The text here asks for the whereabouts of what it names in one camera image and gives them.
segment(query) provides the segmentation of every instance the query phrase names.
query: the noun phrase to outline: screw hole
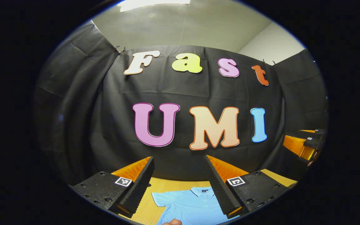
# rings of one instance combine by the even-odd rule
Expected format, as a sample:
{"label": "screw hole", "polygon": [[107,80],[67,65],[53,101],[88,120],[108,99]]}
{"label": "screw hole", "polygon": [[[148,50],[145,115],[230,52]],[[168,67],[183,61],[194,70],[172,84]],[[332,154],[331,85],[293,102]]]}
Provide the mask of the screw hole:
{"label": "screw hole", "polygon": [[251,203],[253,203],[254,202],[254,199],[252,199],[252,198],[249,198],[249,199],[247,199],[247,204],[251,204]]}

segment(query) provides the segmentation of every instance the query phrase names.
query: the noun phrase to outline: wooden table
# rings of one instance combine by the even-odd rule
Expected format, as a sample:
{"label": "wooden table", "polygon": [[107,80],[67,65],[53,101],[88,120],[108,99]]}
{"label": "wooden table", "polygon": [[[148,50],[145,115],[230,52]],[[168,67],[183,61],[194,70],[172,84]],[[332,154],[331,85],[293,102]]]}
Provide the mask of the wooden table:
{"label": "wooden table", "polygon": [[[286,187],[297,182],[275,174],[274,172],[271,172],[267,169],[263,169],[261,171]],[[146,189],[136,213],[130,219],[145,225],[156,225],[156,223],[159,221],[161,214],[165,211],[166,208],[156,206],[151,194],[152,192],[163,193],[166,191],[189,190],[192,187],[210,187],[209,181],[173,181],[154,177],[151,178],[150,184],[151,187],[148,187]]]}

